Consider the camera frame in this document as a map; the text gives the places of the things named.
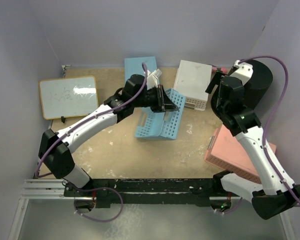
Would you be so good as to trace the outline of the pink perforated basket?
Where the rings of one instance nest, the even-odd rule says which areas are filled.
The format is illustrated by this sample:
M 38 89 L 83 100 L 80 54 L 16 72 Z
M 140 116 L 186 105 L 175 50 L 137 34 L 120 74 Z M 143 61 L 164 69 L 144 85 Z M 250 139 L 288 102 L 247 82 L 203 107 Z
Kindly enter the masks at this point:
M 260 184 L 260 177 L 241 144 L 224 126 L 217 128 L 204 155 L 204 160 L 215 167 L 237 174 Z

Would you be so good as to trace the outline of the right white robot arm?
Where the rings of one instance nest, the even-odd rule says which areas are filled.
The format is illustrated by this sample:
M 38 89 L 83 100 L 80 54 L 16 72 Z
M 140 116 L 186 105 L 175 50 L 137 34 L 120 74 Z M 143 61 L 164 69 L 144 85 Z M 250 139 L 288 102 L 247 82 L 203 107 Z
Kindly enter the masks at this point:
M 211 106 L 214 113 L 244 148 L 261 181 L 256 184 L 235 173 L 225 173 L 212 183 L 213 192 L 218 196 L 232 192 L 249 201 L 264 220 L 300 207 L 300 184 L 295 184 L 283 169 L 265 137 L 259 118 L 244 104 L 242 81 L 217 72 L 206 93 L 216 95 L 216 102 Z

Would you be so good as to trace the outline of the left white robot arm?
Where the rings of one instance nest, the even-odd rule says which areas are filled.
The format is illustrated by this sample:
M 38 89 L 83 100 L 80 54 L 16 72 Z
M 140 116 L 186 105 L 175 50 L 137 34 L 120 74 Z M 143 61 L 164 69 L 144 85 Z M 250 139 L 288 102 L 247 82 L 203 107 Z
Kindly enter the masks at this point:
M 124 87 L 88 116 L 62 130 L 46 130 L 41 137 L 39 163 L 45 164 L 56 179 L 73 184 L 81 196 L 88 196 L 93 191 L 92 178 L 75 164 L 72 154 L 97 133 L 132 115 L 136 108 L 150 108 L 154 113 L 179 109 L 161 84 L 147 88 L 147 78 L 133 74 Z

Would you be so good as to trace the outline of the blue perforated basket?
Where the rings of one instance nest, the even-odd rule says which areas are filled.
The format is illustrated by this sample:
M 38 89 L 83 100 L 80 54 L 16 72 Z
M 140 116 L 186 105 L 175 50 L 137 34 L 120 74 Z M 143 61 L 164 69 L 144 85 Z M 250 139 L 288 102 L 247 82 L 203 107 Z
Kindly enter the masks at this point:
M 151 73 L 157 69 L 157 61 L 154 56 L 130 57 L 124 59 L 124 80 L 127 81 L 132 75 L 144 75 L 142 63 L 146 64 Z

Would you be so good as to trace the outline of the large black plastic bin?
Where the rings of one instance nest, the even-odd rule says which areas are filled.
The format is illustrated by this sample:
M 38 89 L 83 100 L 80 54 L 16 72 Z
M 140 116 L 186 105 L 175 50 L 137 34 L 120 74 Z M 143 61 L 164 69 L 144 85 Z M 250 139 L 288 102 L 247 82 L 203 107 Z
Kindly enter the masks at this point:
M 246 61 L 246 63 L 253 66 L 253 74 L 251 79 L 244 85 L 243 102 L 247 107 L 254 110 L 271 86 L 273 74 L 265 64 L 258 60 L 252 59 Z M 228 68 L 228 72 L 225 76 L 229 75 L 230 71 L 231 69 Z M 211 99 L 210 105 L 214 114 L 219 117 L 217 113 L 217 99 L 218 97 Z

